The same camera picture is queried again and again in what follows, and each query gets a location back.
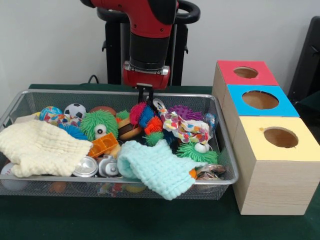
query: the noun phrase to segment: black cable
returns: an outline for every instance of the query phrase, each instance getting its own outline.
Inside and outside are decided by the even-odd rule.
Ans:
[[[95,81],[96,81],[96,83],[98,84],[99,83],[99,80],[98,80],[98,77],[96,76],[96,75],[91,75],[91,77],[89,77],[89,81],[88,81],[88,84],[90,84],[91,83],[91,80],[93,79],[93,78],[95,78]]]

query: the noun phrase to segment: stacked boxes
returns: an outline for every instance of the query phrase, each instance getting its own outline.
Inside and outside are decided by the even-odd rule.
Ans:
[[[303,215],[320,180],[320,146],[264,62],[218,61],[218,99],[239,167],[243,215]]]

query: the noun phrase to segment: metal basket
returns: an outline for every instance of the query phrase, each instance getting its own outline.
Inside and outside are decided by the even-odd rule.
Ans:
[[[31,115],[47,106],[60,109],[72,103],[79,103],[87,110],[96,106],[110,106],[117,112],[130,110],[137,103],[136,92],[110,91],[68,91],[68,90],[26,90],[18,94],[0,119],[0,131],[13,124],[18,117]],[[209,141],[213,150],[219,153],[218,163],[225,166],[223,179],[201,181],[196,183],[178,199],[219,200],[230,184],[238,180],[238,169],[234,153],[227,134],[225,120],[219,103],[215,97],[204,94],[155,93],[166,107],[175,105],[188,106],[196,112],[212,113],[218,117],[214,137]],[[7,158],[0,153],[0,169],[6,164]],[[8,190],[6,184],[17,184],[26,181],[20,190]],[[66,188],[56,192],[54,182],[63,182]],[[64,197],[117,197],[117,198],[162,198],[146,188],[140,181],[126,178],[105,177],[62,177],[62,176],[31,176],[17,178],[13,175],[0,175],[0,195],[21,196],[64,196]]]

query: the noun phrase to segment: light blue knitted cloth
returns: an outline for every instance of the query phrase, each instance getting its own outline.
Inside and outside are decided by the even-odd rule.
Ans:
[[[205,162],[194,162],[189,157],[177,157],[166,140],[153,146],[127,141],[122,145],[117,166],[125,178],[140,179],[149,189],[164,199],[172,200],[195,183],[189,172]]]

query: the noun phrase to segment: red robot arm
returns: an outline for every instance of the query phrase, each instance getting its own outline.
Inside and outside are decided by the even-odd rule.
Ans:
[[[177,0],[81,0],[86,6],[124,12],[130,20],[130,61],[123,65],[126,85],[164,89],[170,78],[165,66]]]

